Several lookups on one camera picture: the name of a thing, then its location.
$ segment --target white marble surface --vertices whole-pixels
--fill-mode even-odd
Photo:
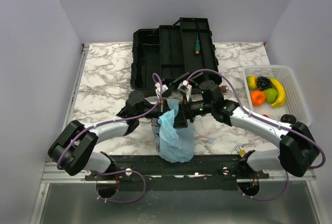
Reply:
[[[242,67],[269,64],[263,43],[216,43],[219,71],[237,89],[242,103],[248,107]],[[132,43],[90,45],[83,76],[74,107],[73,119],[94,123],[112,119],[125,105],[132,90],[130,71]],[[225,98],[235,100],[231,91]],[[236,153],[235,147],[266,150],[271,143],[243,129],[216,122],[211,115],[195,119],[196,154]],[[98,144],[95,151],[114,155],[156,155],[150,124],[141,123],[131,134]]]

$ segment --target grapes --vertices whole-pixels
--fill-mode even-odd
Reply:
[[[262,75],[257,78],[256,84],[257,84],[257,88],[260,91],[264,91],[268,88],[272,88],[270,79],[265,76],[262,76]]]

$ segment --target fruit basket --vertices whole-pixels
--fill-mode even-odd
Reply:
[[[258,113],[266,114],[271,119],[280,121],[284,114],[294,115],[297,121],[300,121],[307,126],[311,124],[308,107],[305,103],[300,87],[295,78],[294,72],[286,66],[279,65],[253,65],[243,67],[243,77],[245,90],[249,101],[249,108]],[[260,106],[253,106],[250,90],[246,78],[249,76],[265,76],[272,77],[279,81],[286,92],[286,102],[280,107],[272,108],[270,103],[264,102]]]

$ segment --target teal screwdriver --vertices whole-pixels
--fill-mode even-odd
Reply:
[[[199,45],[198,34],[197,34],[197,41],[196,41],[196,44],[195,44],[195,54],[199,54],[200,50],[201,50],[201,47]]]

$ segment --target blue plastic bag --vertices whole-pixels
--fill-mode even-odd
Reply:
[[[195,149],[193,126],[188,123],[188,128],[173,128],[178,113],[178,101],[167,99],[167,103],[171,110],[153,121],[152,125],[157,153],[171,163],[188,162],[192,159]]]

